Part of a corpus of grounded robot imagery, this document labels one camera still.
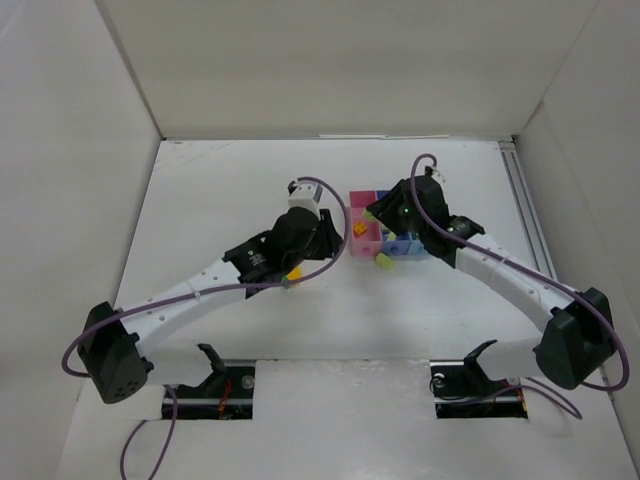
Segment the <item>light yellow lego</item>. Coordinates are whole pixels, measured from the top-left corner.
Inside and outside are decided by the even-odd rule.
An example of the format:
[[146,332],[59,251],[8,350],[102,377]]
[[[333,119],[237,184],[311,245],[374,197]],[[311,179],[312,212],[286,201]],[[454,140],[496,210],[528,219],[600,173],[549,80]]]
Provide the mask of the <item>light yellow lego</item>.
[[381,269],[392,270],[395,266],[395,261],[392,257],[389,257],[384,253],[379,253],[375,257],[375,264]]

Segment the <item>orange striped lego brick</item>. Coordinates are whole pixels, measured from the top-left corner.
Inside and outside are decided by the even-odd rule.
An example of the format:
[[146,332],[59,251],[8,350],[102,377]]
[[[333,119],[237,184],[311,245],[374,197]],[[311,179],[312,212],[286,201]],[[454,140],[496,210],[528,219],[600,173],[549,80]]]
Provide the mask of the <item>orange striped lego brick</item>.
[[364,210],[362,212],[362,216],[368,221],[368,222],[376,222],[377,219],[375,218],[375,216],[369,212],[368,210]]

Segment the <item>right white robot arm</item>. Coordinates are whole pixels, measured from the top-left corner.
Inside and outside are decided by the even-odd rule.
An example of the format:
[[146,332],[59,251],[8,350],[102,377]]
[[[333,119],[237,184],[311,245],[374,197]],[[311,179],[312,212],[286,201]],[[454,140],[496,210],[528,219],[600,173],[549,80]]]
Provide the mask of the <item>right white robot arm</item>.
[[390,232],[416,237],[427,253],[478,280],[519,310],[534,337],[490,339],[464,361],[481,378],[544,376],[573,390],[618,350],[607,297],[591,288],[552,286],[540,273],[527,275],[475,221],[452,215],[440,184],[427,175],[399,181],[367,211]]

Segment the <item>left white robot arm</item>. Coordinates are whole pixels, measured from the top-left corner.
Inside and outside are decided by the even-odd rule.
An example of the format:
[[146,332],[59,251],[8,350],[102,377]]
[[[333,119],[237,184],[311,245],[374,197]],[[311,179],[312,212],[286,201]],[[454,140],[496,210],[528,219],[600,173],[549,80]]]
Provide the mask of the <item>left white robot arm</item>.
[[331,213],[292,207],[274,226],[227,251],[175,287],[128,309],[93,307],[77,353],[106,404],[122,402],[145,384],[196,389],[214,396],[227,367],[211,344],[172,349],[165,340],[207,314],[280,288],[306,260],[333,264],[343,249]]

